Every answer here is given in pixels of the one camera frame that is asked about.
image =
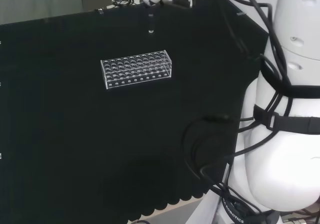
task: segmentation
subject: black cable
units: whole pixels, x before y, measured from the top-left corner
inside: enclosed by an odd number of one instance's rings
[[[135,222],[133,222],[133,223],[131,223],[131,224],[137,224],[137,223],[150,224],[150,222],[145,221],[145,220],[138,220],[138,221],[135,221]]]
[[[253,6],[253,3],[250,1],[246,1],[246,0],[235,0],[238,3],[242,3],[244,5],[248,5],[248,6]],[[270,3],[258,3],[260,7],[267,7],[268,8],[268,20],[272,23],[272,14],[273,14],[273,10],[272,10],[272,5]]]
[[[263,215],[262,214],[262,211],[257,207],[255,206],[254,204],[250,203],[249,201],[247,201],[246,199],[244,199],[243,197],[240,196],[239,193],[237,193],[233,188],[231,188],[230,186],[228,186],[227,184],[225,184],[227,189],[230,189],[232,192],[234,192],[234,194],[236,194],[241,200],[243,200],[244,202],[248,203],[250,206],[254,207],[260,215]]]
[[[244,128],[239,128],[239,129],[238,129],[238,133],[242,133],[242,132],[244,132],[244,131],[247,131],[247,130],[250,130],[250,129],[252,129],[252,128],[255,128],[255,127],[259,126],[260,124],[261,124],[261,122],[259,122],[259,121],[254,121],[253,123],[251,123],[250,125],[248,125],[248,126],[246,126],[246,127],[244,127]]]
[[[261,19],[263,20],[264,24],[266,25],[268,31],[269,31],[269,36],[270,36],[270,40],[272,42],[271,47],[275,47],[277,54],[279,55],[279,59],[280,62],[283,66],[284,71],[286,72],[287,70],[287,62],[286,62],[286,58],[284,56],[284,51],[280,45],[280,42],[278,40],[278,37],[273,29],[272,23],[269,22],[269,20],[267,19],[265,13],[263,12],[263,10],[259,7],[259,4],[257,3],[256,0],[250,0],[250,2],[252,2],[253,6],[255,7],[256,11],[258,12],[259,16],[261,17]]]
[[[276,69],[276,67],[272,64],[272,62],[267,58],[265,57],[263,54],[260,54],[260,57],[261,59],[266,62],[269,67],[272,69],[273,73],[275,74],[275,76],[280,79],[280,76],[279,76],[279,73],[278,73],[278,70]]]
[[[318,212],[318,216],[316,217],[314,224],[319,224],[319,219],[320,219],[320,211]]]
[[[255,118],[254,118],[254,117],[250,117],[250,118],[241,118],[241,119],[240,119],[240,122],[251,121],[251,120],[253,120],[253,119],[255,119]]]
[[[309,212],[309,211],[307,212],[307,210],[306,210],[305,212],[294,211],[294,213],[299,214],[299,215],[304,215],[304,216],[316,217],[319,212],[311,213],[311,212]]]
[[[315,212],[315,213],[312,213],[312,212],[310,212],[310,211],[308,211],[307,209],[302,209],[305,213],[306,213],[306,216],[317,216],[317,214],[320,212],[320,211],[317,211],[317,212]]]
[[[245,4],[245,5],[249,5],[249,6],[253,6],[256,8],[257,12],[259,13],[259,15],[261,16],[263,22],[265,23],[265,25],[267,26],[268,30],[269,30],[269,36],[270,36],[270,44],[271,44],[271,48],[272,48],[272,52],[274,55],[274,58],[276,60],[278,69],[282,75],[282,78],[284,80],[284,82],[290,84],[290,81],[287,77],[287,64],[286,64],[286,59],[282,50],[282,47],[278,41],[277,36],[275,35],[275,32],[273,30],[272,27],[272,6],[269,3],[257,3],[255,0],[250,0],[250,1],[245,1],[245,0],[235,0],[239,3]],[[262,11],[261,7],[268,7],[268,18],[266,18],[265,13]]]

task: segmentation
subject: black tablecloth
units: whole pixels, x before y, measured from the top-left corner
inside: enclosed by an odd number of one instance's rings
[[[182,131],[239,117],[266,42],[219,3],[157,7],[154,34],[140,5],[0,26],[1,224],[124,224],[208,190],[184,164]],[[164,49],[171,79],[106,90],[101,59]],[[231,126],[199,125],[188,145],[216,130],[200,163],[234,149]]]

